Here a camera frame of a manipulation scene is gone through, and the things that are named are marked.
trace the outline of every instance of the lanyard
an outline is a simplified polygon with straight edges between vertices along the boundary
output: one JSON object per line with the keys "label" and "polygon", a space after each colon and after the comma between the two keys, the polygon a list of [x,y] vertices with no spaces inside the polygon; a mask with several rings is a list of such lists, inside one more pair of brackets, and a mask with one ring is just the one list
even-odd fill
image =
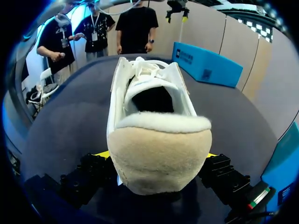
{"label": "lanyard", "polygon": [[98,22],[98,20],[99,20],[99,16],[100,16],[100,14],[98,14],[97,20],[96,20],[95,23],[94,23],[94,21],[93,21],[93,15],[91,15],[91,17],[92,17],[92,22],[93,22],[93,30],[94,30],[94,33],[95,33],[95,24],[97,24],[97,22]]}

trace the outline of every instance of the dark gray table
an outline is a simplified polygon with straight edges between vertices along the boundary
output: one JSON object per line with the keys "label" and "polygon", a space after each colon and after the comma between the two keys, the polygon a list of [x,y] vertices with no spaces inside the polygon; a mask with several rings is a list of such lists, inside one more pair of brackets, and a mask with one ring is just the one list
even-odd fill
{"label": "dark gray table", "polygon": [[[134,60],[139,55],[128,55]],[[143,55],[145,59],[169,59]],[[32,125],[23,154],[25,179],[44,173],[59,180],[71,172],[87,153],[107,151],[106,125],[110,104],[110,86],[118,56],[104,57],[79,69],[67,80],[42,109]],[[182,71],[190,98],[198,115],[212,121],[211,153],[223,153],[252,184],[268,164],[277,139],[265,119],[237,89],[198,83]],[[200,223],[218,224],[229,212],[211,189],[200,180],[198,202]],[[97,215],[97,196],[82,209]]]}

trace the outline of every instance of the shoe opening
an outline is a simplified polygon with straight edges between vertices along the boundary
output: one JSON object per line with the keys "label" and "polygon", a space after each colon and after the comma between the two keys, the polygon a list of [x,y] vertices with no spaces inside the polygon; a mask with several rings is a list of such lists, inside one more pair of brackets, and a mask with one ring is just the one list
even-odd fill
{"label": "shoe opening", "polygon": [[174,112],[172,97],[164,87],[142,91],[132,98],[132,102],[140,112]]}

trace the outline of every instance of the shoelace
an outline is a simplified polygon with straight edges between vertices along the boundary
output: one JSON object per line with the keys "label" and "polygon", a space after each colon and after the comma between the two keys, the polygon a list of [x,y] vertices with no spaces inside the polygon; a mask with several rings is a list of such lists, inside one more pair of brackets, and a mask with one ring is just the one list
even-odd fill
{"label": "shoelace", "polygon": [[142,57],[137,57],[135,61],[131,61],[130,63],[133,65],[133,71],[137,79],[139,79],[141,75],[150,75],[152,78],[166,78],[166,74],[161,74],[162,69],[158,66],[161,65],[166,68],[168,64],[165,62],[158,60],[145,61]]}

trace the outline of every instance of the blue box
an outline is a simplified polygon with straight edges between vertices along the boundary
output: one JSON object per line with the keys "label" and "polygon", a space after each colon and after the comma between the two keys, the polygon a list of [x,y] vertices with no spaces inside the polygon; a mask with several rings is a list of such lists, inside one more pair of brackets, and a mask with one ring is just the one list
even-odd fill
{"label": "blue box", "polygon": [[278,142],[262,180],[276,189],[267,211],[277,211],[294,189],[299,171],[299,129],[293,122]]}
{"label": "blue box", "polygon": [[172,60],[196,81],[236,87],[243,67],[209,50],[174,42]]}

